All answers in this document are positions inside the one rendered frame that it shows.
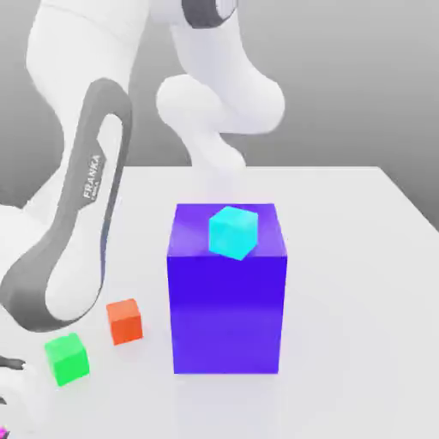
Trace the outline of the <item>large blue box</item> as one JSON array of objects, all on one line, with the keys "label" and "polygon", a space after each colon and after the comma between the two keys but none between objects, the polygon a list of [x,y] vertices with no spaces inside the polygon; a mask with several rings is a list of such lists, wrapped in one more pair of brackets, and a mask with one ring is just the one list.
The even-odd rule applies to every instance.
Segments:
[{"label": "large blue box", "polygon": [[287,250],[274,204],[258,215],[258,244],[241,261],[208,248],[220,204],[179,203],[166,256],[173,369],[177,374],[275,374]]}]

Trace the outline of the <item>small cyan cube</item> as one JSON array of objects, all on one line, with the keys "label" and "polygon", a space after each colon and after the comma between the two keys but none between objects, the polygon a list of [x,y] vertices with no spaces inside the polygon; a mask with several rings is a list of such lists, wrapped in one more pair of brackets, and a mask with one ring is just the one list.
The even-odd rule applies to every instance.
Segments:
[{"label": "small cyan cube", "polygon": [[242,261],[258,243],[258,213],[225,206],[208,221],[208,249]]}]

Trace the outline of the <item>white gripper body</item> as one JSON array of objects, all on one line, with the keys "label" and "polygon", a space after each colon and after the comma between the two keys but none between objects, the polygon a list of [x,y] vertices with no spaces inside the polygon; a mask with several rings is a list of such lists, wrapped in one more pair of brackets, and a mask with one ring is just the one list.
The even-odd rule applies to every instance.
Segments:
[{"label": "white gripper body", "polygon": [[7,439],[33,438],[31,418],[7,405],[0,405],[0,427],[9,432]]}]

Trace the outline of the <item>small green cube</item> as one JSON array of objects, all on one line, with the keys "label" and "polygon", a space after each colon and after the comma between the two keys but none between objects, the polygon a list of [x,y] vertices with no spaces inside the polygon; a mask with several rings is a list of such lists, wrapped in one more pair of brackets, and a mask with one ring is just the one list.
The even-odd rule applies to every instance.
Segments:
[{"label": "small green cube", "polygon": [[45,343],[45,354],[59,387],[89,374],[87,350],[78,334],[71,333]]}]

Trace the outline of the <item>small orange cube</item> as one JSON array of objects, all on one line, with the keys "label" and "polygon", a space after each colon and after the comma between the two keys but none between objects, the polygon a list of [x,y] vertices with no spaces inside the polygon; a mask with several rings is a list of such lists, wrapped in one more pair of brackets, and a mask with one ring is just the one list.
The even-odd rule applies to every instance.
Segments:
[{"label": "small orange cube", "polygon": [[114,346],[143,338],[141,312],[133,298],[106,305]]}]

